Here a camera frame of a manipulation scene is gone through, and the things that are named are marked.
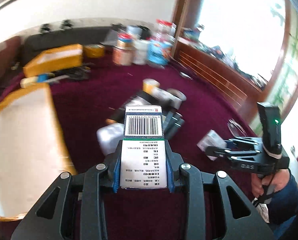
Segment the jar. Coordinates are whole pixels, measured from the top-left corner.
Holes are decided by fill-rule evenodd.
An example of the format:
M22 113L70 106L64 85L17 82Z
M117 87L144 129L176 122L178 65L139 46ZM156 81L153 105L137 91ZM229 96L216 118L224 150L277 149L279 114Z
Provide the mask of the jar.
M147 54L150 41L137 40L133 42L135 48L135 54L133 57L133 63L137 65L145 65L147 63Z
M132 36L128 33L119 33L117 47L121 47L121 48L132 47Z
M113 48L113 63L121 66L129 66L132 64L133 54L133 47L122 48L115 46Z

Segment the clear plastic package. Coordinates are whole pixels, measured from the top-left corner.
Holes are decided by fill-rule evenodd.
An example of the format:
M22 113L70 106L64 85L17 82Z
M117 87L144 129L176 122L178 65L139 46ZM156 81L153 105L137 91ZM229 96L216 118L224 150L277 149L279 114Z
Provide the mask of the clear plastic package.
M122 123L113 123L100 128L97 131L97 138L104 156L115 152L120 140L123 139Z
M215 146L226 148L227 143L213 130L210 130L206 136L204 136L198 143L197 146L201 151L205 151L208 146ZM214 161L217 157L208 156L208 158Z

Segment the paper card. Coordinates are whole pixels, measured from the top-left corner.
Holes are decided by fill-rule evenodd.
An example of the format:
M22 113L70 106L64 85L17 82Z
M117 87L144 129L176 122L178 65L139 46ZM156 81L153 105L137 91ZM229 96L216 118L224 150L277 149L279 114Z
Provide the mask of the paper card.
M160 106L127 106L121 151L122 188L167 187Z

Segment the barcode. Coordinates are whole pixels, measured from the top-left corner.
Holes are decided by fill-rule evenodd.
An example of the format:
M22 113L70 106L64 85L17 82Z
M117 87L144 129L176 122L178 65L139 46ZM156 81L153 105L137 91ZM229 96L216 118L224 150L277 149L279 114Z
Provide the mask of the barcode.
M160 135L160 116L134 115L127 116L125 135Z

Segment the plastic bottle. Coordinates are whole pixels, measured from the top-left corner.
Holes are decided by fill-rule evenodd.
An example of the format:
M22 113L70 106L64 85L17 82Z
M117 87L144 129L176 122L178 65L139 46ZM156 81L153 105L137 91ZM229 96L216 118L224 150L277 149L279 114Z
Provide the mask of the plastic bottle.
M164 68L169 62L174 38L170 35L172 23L157 20L156 32L150 39L148 64L156 68Z

